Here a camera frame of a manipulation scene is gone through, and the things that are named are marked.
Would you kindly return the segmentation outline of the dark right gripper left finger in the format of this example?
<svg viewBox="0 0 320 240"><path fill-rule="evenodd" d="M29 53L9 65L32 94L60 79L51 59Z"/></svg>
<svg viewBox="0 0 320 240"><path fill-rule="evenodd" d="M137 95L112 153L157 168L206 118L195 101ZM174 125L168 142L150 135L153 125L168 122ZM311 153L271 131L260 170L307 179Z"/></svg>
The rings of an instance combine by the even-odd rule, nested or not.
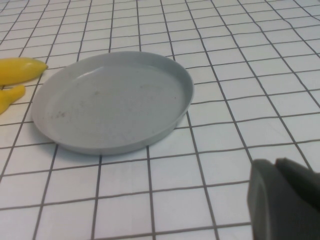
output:
<svg viewBox="0 0 320 240"><path fill-rule="evenodd" d="M247 204L255 240L320 238L320 211L297 195L275 163L253 161Z"/></svg>

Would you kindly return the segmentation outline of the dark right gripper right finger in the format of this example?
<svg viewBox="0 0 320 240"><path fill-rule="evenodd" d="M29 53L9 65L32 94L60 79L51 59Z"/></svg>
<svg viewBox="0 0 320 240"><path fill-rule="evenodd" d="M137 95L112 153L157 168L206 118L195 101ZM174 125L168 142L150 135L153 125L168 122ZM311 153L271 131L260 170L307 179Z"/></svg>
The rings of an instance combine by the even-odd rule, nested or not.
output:
<svg viewBox="0 0 320 240"><path fill-rule="evenodd" d="M275 167L296 194L319 212L320 175L288 158L278 158Z"/></svg>

